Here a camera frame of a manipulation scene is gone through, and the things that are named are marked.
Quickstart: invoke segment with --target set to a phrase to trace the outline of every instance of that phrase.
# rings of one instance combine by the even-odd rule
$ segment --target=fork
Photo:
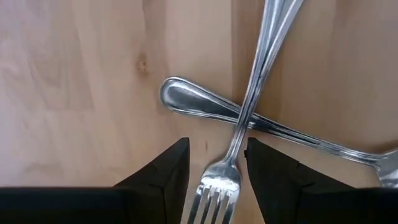
[[[238,123],[224,159],[211,164],[204,171],[193,199],[188,223],[195,221],[202,200],[206,200],[206,204],[200,223],[206,221],[213,200],[216,201],[216,205],[211,223],[215,223],[221,204],[226,197],[228,203],[222,222],[231,223],[241,188],[241,174],[236,167],[239,148],[258,102],[262,86],[302,3],[303,0],[267,0],[265,2],[256,56]]]

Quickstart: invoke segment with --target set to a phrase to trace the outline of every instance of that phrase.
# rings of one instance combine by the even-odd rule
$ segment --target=spoon handle
[[[160,88],[160,100],[170,110],[180,114],[211,118],[236,124],[240,106],[180,77],[170,77]],[[328,142],[288,128],[261,115],[253,114],[249,128],[320,149],[327,153],[374,167],[382,154],[371,154]]]

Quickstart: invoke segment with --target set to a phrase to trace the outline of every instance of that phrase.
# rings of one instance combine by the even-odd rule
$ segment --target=wooden table
[[[173,114],[162,81],[189,78],[241,103],[262,0],[0,1],[0,184],[110,186],[191,139],[186,210],[232,125]],[[398,1],[306,0],[260,114],[368,152],[398,145]],[[355,187],[370,167],[250,132]],[[240,155],[235,223],[262,223]]]

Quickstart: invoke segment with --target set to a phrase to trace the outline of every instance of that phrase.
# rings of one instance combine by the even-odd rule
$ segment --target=spoon
[[[240,106],[180,77],[166,79],[160,87],[160,100],[170,110],[236,124]],[[320,149],[375,168],[383,187],[398,187],[398,150],[384,154],[361,152],[288,128],[258,114],[253,114],[249,128]]]

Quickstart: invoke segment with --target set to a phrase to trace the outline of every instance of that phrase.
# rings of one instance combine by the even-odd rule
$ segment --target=metal cutlery
[[[236,123],[240,110],[237,104],[180,77],[170,77],[164,81],[160,88],[160,100],[168,109],[180,114],[233,124]],[[258,114],[252,115],[248,127],[366,164],[375,168],[383,187],[398,187],[398,151],[396,150],[384,154],[372,154],[348,149],[288,128]]]
[[[224,198],[228,198],[228,203],[223,223],[231,223],[241,185],[241,174],[236,167],[239,148],[246,134],[252,112],[260,97],[262,86],[302,2],[303,0],[268,0],[264,4],[261,31],[249,85],[228,151],[224,159],[211,164],[204,171],[193,199],[188,223],[195,221],[200,203],[205,200],[200,221],[204,223],[211,202],[215,200],[215,210],[211,216],[211,222],[214,223]]]

